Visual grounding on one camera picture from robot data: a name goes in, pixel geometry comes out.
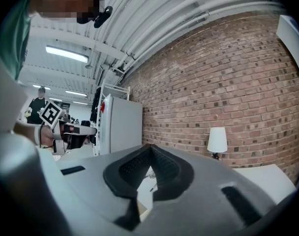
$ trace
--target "lamp shade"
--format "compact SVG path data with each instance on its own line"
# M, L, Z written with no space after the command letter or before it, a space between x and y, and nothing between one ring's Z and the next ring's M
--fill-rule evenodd
M224 127L210 129L208 151L212 153L224 153L227 151L227 138Z

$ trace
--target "gray plastic surface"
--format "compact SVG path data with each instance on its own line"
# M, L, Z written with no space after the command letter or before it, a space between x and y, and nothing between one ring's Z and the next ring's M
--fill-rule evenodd
M226 186L236 187L262 216L274 207L259 187L220 161L162 147L189 162L195 178L179 198L154 202L133 232L124 230L113 222L126 214L128 200L113 195L102 175L110 163L140 147L56 163L27 139L0 135L0 181L50 235L229 235L244 224L221 192ZM85 170L66 176L60 171L76 166Z

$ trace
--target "hand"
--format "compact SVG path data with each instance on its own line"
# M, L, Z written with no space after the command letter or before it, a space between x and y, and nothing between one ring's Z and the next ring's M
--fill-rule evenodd
M70 127L70 131L73 132L74 127L71 126ZM61 136L64 133L64 125L61 124L60 125L60 134ZM53 133L52 130L49 126L43 126L40 132L40 136L41 136L41 146L46 146L46 147L52 147L53 146Z
M41 146L52 147L53 146L53 133L49 126L43 126L40 131Z

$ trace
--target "white refrigerator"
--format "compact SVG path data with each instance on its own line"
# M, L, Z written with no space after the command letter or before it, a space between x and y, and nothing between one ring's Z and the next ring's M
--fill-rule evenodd
M142 104L108 95L100 110L100 155L142 145Z

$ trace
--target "man in black shirt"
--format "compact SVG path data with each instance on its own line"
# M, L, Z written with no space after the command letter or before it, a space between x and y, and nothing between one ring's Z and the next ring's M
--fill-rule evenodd
M48 101L45 99L45 92L46 89L41 87L38 90L38 98L35 98L31 101L29 106L29 111L31 110L31 114L27 118L27 123L38 125L42 123L42 119L40 119L38 111L42 110L48 103Z

